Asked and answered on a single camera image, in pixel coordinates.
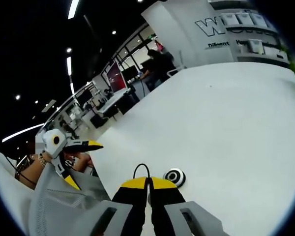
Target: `white box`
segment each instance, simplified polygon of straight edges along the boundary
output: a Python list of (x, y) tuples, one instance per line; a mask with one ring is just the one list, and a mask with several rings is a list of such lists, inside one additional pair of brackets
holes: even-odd
[(239, 22), (243, 25), (254, 25), (253, 21), (251, 20), (251, 17), (249, 13), (236, 13), (236, 16), (239, 20)]
[(250, 13), (250, 17), (252, 21), (255, 23), (255, 25), (267, 28), (266, 21), (262, 15), (256, 14), (256, 13)]
[(260, 39), (249, 39), (248, 44), (253, 53), (264, 54), (264, 47)]
[(274, 56), (274, 57), (276, 57), (276, 53), (274, 52), (274, 50), (273, 50), (273, 48), (271, 48), (271, 47), (264, 47), (264, 50), (265, 50), (265, 54), (267, 55), (267, 56)]
[(222, 13), (221, 18), (226, 26), (239, 25), (238, 19), (234, 13)]

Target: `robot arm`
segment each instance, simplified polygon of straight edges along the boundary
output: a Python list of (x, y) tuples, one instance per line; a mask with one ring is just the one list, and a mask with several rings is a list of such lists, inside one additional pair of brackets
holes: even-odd
[(67, 140), (65, 135), (58, 129), (47, 131), (43, 134), (42, 140), (45, 144), (44, 150), (52, 157), (51, 163), (55, 167), (57, 174), (71, 186), (80, 190), (80, 187), (65, 165), (63, 153), (98, 150), (103, 148), (103, 146), (94, 141)]

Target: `display shelf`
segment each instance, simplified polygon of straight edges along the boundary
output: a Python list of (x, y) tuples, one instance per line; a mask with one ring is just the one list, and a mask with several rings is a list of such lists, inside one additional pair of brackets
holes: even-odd
[(257, 26), (257, 25), (230, 25), (230, 26), (225, 26), (225, 28), (227, 30), (261, 30), (261, 31), (266, 31), (266, 32), (278, 34), (277, 30), (275, 30), (275, 29)]
[(255, 6), (247, 0), (208, 0), (208, 3), (210, 3), (215, 10), (229, 8), (256, 9)]
[(263, 63), (279, 65), (286, 68), (288, 68), (290, 65), (290, 62), (288, 60), (277, 58), (275, 56), (254, 54), (254, 53), (242, 53), (242, 54), (237, 54), (236, 56), (238, 57), (238, 61), (263, 62)]

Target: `exhibition booth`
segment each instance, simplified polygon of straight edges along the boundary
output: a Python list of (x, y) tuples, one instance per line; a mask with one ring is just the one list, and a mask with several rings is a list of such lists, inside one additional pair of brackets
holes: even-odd
[[(73, 189), (48, 168), (32, 205), (47, 199), (63, 212), (74, 211), (77, 217), (68, 214), (63, 222), (78, 225), (78, 216), (112, 200), (145, 163), (158, 178), (182, 170), (180, 193), (211, 214), (206, 225), (214, 228), (210, 223), (218, 221), (220, 235), (276, 233), (295, 204), (295, 74), (277, 30), (246, 0), (157, 1), (142, 16), (147, 23), (38, 132), (58, 128), (75, 140), (114, 120), (96, 139), (103, 148), (89, 152), (96, 188), (87, 184), (89, 176), (77, 176), (85, 188)], [(140, 79), (150, 49), (172, 55), (176, 66), (176, 74), (169, 71), (170, 78), (153, 89)], [(136, 172), (146, 175), (145, 169)], [(59, 187), (67, 198), (48, 199), (43, 186), (50, 192)], [(151, 212), (147, 204), (142, 236), (154, 235)], [(35, 222), (37, 211), (30, 213), (31, 223), (45, 230), (63, 226)], [(94, 222), (83, 223), (80, 229), (91, 235)], [(68, 227), (63, 234), (72, 232)]]

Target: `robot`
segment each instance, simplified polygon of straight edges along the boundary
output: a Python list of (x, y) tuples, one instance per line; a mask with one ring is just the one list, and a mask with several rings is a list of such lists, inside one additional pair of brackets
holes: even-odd
[[(42, 139), (45, 143), (45, 151), (52, 156), (52, 165), (46, 166), (46, 171), (54, 169), (58, 176), (66, 182), (62, 181), (66, 185), (66, 190), (62, 190), (62, 195), (70, 199), (69, 192), (76, 196), (79, 192), (84, 191), (73, 177), (73, 173), (65, 166), (62, 153), (63, 151), (73, 153), (98, 150), (103, 146), (94, 141), (66, 140), (65, 135), (57, 129), (47, 131)], [(122, 184), (111, 201), (101, 200), (88, 208), (76, 207), (76, 202), (81, 201), (79, 197), (79, 200), (74, 203), (62, 205), (60, 202), (63, 200), (57, 199), (53, 203), (53, 211), (50, 210), (50, 200), (54, 197), (54, 193), (61, 191), (53, 190), (52, 194), (42, 197), (47, 190), (50, 191), (50, 187), (43, 189), (44, 184), (39, 183), (40, 180), (36, 187), (38, 198), (31, 203), (33, 214), (29, 218), (33, 223), (29, 222), (32, 232), (30, 235), (140, 236), (145, 223), (149, 189), (151, 219), (156, 236), (227, 236), (219, 219), (197, 203), (186, 202), (173, 182), (151, 177), (148, 167), (145, 164), (140, 165), (147, 168), (147, 177), (135, 178), (134, 172), (133, 179)], [(51, 173), (48, 173), (42, 177), (45, 179), (42, 182), (46, 182), (50, 176)], [(51, 216), (56, 217), (56, 215), (66, 217), (66, 220), (58, 217), (49, 221)]]

